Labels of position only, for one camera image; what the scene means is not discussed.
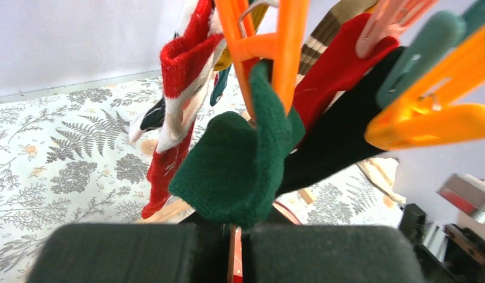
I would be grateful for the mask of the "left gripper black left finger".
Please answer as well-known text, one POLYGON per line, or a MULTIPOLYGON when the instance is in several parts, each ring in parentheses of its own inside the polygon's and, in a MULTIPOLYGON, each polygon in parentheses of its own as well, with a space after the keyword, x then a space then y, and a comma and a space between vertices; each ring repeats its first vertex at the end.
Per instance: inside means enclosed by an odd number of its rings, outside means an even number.
POLYGON ((195 225, 70 224, 46 241, 27 282, 189 282, 195 225))

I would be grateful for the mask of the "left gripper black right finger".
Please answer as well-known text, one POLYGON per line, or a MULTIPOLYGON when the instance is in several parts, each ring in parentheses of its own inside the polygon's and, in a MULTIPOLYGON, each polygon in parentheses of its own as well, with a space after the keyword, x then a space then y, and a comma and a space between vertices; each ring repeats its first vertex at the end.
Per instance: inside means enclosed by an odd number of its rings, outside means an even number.
POLYGON ((389 226, 267 224, 250 233, 251 282, 425 282, 411 244, 389 226))

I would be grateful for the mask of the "dark green knit sock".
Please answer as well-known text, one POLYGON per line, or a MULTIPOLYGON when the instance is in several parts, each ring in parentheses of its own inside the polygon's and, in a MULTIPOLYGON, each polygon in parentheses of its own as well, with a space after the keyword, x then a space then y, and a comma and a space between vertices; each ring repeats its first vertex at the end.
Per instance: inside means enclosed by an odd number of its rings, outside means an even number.
POLYGON ((212 118, 169 184, 205 220, 243 229, 264 221, 285 158, 305 134, 299 114, 285 112, 270 86, 272 66, 260 61, 249 75, 256 125, 233 111, 212 118))

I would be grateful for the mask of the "red snowflake sock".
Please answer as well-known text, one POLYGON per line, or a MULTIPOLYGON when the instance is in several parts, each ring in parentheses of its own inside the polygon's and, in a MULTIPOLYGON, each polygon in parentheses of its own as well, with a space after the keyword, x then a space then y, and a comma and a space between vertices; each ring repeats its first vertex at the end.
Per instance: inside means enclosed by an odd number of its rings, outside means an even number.
POLYGON ((368 58, 357 56, 355 44, 370 16, 364 13, 344 23, 329 47, 296 86, 293 106, 307 133, 337 92, 352 89, 371 67, 399 46, 396 38, 387 36, 368 58))

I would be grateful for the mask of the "red santa sock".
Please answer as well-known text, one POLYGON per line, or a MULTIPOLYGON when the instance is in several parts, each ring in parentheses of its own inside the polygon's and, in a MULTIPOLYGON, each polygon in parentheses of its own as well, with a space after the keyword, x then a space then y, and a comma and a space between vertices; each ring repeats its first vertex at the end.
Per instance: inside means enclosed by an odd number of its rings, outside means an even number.
POLYGON ((207 83, 225 45, 213 1, 193 1, 180 35, 160 52, 164 123, 147 180, 150 200, 142 219, 157 213, 170 197, 168 186, 189 152, 196 116, 207 96, 207 83))

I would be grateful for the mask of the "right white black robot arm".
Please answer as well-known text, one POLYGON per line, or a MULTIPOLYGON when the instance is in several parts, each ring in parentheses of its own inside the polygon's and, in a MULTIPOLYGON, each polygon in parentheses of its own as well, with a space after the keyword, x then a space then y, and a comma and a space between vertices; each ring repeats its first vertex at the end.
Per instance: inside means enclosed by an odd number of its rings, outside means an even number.
MULTIPOLYGON (((455 173, 437 193, 485 229, 485 180, 455 173)), ((427 282, 485 282, 485 235, 457 223, 429 222, 415 203, 403 211, 398 228, 413 245, 427 282)))

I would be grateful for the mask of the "pink plastic laundry basket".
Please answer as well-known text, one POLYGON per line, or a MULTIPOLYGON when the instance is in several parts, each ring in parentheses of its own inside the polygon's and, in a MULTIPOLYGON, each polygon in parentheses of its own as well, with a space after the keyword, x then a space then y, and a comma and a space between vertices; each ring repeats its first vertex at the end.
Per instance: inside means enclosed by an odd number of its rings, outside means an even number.
MULTIPOLYGON (((302 225, 298 217, 285 205, 273 202, 274 211, 268 217, 271 222, 290 222, 294 225, 302 225)), ((242 262, 242 231, 239 227, 230 225, 230 241, 226 282, 243 282, 242 262)))

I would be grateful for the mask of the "wooden clothes rack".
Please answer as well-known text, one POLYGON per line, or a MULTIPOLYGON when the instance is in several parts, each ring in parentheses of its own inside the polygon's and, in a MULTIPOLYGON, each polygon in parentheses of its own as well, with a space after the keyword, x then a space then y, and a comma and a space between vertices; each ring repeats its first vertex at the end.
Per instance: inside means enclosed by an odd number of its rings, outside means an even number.
POLYGON ((310 205, 311 203, 314 203, 314 201, 316 201, 315 194, 309 188, 303 188, 298 190, 298 194, 307 205, 310 205))

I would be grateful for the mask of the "floral patterned floor mat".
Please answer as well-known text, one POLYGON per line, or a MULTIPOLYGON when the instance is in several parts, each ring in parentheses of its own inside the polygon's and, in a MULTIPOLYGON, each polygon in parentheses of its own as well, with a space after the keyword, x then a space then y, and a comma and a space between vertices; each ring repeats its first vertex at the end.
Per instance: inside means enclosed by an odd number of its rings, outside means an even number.
MULTIPOLYGON (((128 125, 158 102, 161 77, 0 104, 0 282, 22 282, 53 229, 135 222, 158 130, 128 142, 128 125)), ((402 210, 358 166, 279 204, 302 224, 397 227, 402 210)))

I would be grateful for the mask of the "beige cloth pile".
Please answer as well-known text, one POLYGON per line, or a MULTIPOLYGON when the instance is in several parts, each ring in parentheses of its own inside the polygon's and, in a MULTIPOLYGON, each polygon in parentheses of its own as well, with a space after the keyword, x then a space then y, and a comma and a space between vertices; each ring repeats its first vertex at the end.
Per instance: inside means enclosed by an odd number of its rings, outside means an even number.
POLYGON ((365 177, 393 202, 405 204, 406 198, 393 191, 399 161, 395 158, 371 157, 356 163, 365 177))

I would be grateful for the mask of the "black white striped sock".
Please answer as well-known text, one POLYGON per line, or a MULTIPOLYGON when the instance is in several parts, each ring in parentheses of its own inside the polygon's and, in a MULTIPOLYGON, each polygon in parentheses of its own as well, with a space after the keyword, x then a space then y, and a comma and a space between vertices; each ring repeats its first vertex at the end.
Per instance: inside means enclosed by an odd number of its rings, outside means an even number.
POLYGON ((164 123, 165 106, 162 98, 150 109, 139 114, 130 123, 128 141, 135 143, 144 133, 161 128, 164 123))

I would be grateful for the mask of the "teal sock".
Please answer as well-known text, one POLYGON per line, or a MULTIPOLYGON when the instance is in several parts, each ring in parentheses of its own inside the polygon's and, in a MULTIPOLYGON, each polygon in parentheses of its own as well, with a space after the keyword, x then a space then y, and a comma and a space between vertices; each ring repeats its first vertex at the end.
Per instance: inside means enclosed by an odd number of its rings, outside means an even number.
POLYGON ((227 79, 228 79, 231 67, 232 65, 228 66, 222 71, 219 71, 216 74, 214 88, 210 96, 211 106, 215 106, 217 102, 220 100, 220 98, 222 97, 223 91, 227 86, 227 79))

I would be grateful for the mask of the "yellow orange clothes peg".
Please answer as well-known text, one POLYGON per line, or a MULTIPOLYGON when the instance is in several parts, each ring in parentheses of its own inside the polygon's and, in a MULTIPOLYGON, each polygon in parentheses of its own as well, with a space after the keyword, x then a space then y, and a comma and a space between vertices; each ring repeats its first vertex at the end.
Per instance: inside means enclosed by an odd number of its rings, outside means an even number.
POLYGON ((485 104, 454 104, 485 83, 485 24, 372 119, 365 140, 390 151, 485 139, 485 104))

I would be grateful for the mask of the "brown white striped sock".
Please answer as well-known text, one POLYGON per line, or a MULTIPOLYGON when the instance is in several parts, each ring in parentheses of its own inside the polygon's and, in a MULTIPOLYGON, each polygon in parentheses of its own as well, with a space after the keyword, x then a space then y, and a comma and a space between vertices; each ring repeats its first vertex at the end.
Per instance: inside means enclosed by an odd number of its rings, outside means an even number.
POLYGON ((342 24, 372 10, 377 3, 377 0, 341 0, 335 4, 304 42, 296 81, 300 82, 306 76, 335 38, 342 24))

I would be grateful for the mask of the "teal clothes peg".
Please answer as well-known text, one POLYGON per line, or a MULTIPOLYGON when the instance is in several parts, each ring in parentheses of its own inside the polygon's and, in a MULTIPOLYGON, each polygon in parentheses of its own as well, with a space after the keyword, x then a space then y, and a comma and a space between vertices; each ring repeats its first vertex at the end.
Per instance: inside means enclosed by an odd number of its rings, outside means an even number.
POLYGON ((485 0, 475 1, 461 15, 435 13, 402 53, 375 95, 379 108, 398 96, 430 70, 451 49, 485 24, 485 0))

